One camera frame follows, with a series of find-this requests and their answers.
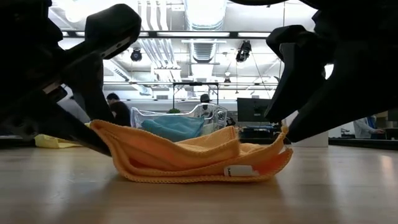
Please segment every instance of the wooden table surface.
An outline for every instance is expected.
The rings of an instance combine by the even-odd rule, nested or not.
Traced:
[[[0,151],[0,223],[398,223],[398,152],[296,148],[261,184],[138,184],[85,148]]]

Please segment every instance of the blue towel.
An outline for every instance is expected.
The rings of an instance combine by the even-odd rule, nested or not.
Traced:
[[[147,119],[141,126],[145,131],[166,138],[172,142],[183,141],[199,137],[205,119],[188,118],[184,116],[160,116],[156,119]]]

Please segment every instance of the transparent container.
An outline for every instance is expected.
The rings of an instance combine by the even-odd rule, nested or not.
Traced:
[[[201,135],[210,134],[226,126],[227,109],[213,103],[200,103],[193,110],[187,113],[157,113],[152,111],[131,108],[131,126],[142,128],[141,124],[145,120],[155,120],[161,116],[185,116],[191,118],[204,117],[204,124]]]

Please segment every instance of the towel label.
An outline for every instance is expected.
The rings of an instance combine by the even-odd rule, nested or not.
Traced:
[[[224,168],[224,175],[227,177],[253,177],[260,174],[249,165],[231,165]]]

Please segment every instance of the yellow cloth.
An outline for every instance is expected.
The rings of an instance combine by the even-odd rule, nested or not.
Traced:
[[[64,149],[68,147],[81,147],[81,145],[67,141],[64,139],[48,136],[45,134],[38,134],[35,137],[35,145],[36,147],[44,147],[48,149]]]
[[[293,153],[290,148],[282,152],[286,127],[270,146],[240,143],[231,126],[181,142],[99,120],[90,128],[108,145],[119,173],[135,182],[263,181],[281,171]],[[237,174],[248,167],[252,175]]]

